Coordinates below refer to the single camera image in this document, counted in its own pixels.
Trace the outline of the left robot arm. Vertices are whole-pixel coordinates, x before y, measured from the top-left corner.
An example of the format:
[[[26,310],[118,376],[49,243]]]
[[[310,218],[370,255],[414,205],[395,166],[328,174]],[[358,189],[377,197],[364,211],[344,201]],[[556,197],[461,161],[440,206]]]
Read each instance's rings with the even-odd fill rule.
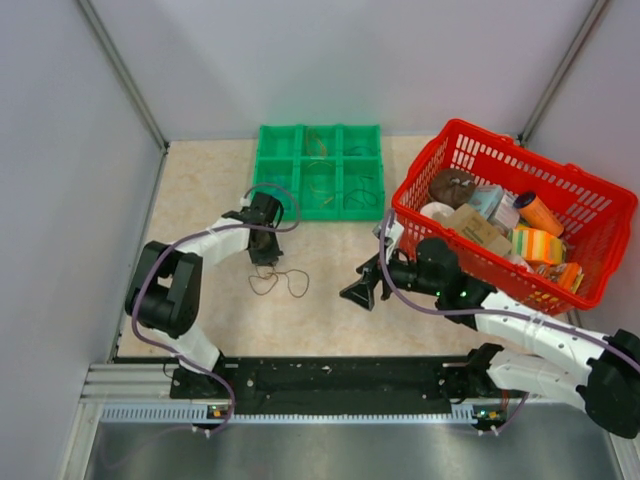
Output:
[[[216,366],[219,348],[196,324],[203,272],[242,252],[255,266],[275,265],[283,255],[276,236],[283,215],[280,200],[258,192],[203,231],[171,244],[151,241],[141,252],[124,301],[133,333],[193,371],[192,384],[205,396],[220,394],[227,374]]]

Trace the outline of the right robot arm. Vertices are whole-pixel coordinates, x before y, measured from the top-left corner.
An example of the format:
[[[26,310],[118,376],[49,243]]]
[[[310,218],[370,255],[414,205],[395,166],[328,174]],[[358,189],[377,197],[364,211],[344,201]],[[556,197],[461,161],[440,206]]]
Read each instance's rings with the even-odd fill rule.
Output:
[[[360,278],[340,297],[371,310],[374,291],[384,299],[415,292],[435,297],[432,314],[524,348],[479,348],[468,360],[466,380],[476,394],[518,390],[558,400],[584,412],[618,437],[639,434],[639,338],[564,324],[465,273],[456,254],[435,237],[419,242],[415,259],[384,248],[357,268]]]

